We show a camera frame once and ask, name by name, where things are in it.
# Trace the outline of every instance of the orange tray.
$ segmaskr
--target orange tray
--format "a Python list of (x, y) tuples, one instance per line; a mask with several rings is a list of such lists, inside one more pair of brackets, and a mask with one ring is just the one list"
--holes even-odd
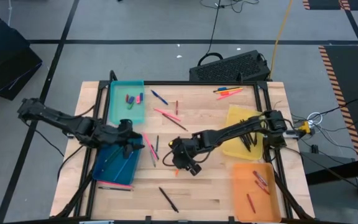
[[(258, 172), (267, 182), (266, 194), (256, 183), (259, 179), (253, 174)], [(263, 164), (235, 164), (233, 167), (234, 213), (240, 222), (275, 222), (281, 221), (278, 207), (273, 167), (269, 163)], [(247, 194), (254, 204), (255, 213), (248, 201)]]

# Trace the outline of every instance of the yellow tray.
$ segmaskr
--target yellow tray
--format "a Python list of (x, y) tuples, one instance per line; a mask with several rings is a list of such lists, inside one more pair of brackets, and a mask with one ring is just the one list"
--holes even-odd
[[(248, 110), (245, 108), (238, 107), (236, 105), (230, 105), (229, 112), (227, 113), (226, 118), (226, 127), (240, 122), (240, 120), (247, 120), (251, 116), (260, 115), (261, 112)], [(222, 148), (223, 153), (228, 156), (234, 156), (241, 159), (248, 160), (259, 160), (262, 158), (262, 142), (263, 134), (257, 133), (257, 144), (256, 146), (251, 144), (250, 151), (245, 147), (240, 138), (234, 138), (224, 142), (220, 148)]]

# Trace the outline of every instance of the yellow cable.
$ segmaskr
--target yellow cable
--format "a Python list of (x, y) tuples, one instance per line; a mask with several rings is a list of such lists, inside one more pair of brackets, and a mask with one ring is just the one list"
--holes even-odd
[(288, 4), (287, 11), (285, 12), (283, 23), (281, 24), (281, 27), (280, 27), (280, 32), (278, 32), (276, 42), (274, 43), (272, 65), (270, 66), (270, 75), (268, 76), (269, 79), (272, 79), (273, 69), (274, 69), (274, 58), (276, 56), (276, 50), (277, 50), (278, 41), (280, 40), (281, 33), (284, 30), (285, 22), (287, 21), (287, 17), (289, 15), (290, 11), (291, 11), (292, 1), (293, 0), (290, 0), (290, 3)]

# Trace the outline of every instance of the green marker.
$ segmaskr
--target green marker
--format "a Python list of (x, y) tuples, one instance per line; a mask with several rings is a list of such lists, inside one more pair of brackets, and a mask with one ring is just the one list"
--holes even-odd
[(132, 108), (132, 106), (133, 106), (133, 105), (134, 105), (134, 102), (132, 101), (132, 103), (131, 103), (131, 104), (129, 104), (127, 108), (130, 110), (130, 109)]

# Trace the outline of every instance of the black case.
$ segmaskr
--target black case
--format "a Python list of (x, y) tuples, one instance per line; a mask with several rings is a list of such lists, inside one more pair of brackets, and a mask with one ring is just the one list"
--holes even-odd
[(13, 100), (41, 64), (30, 43), (0, 19), (0, 96)]

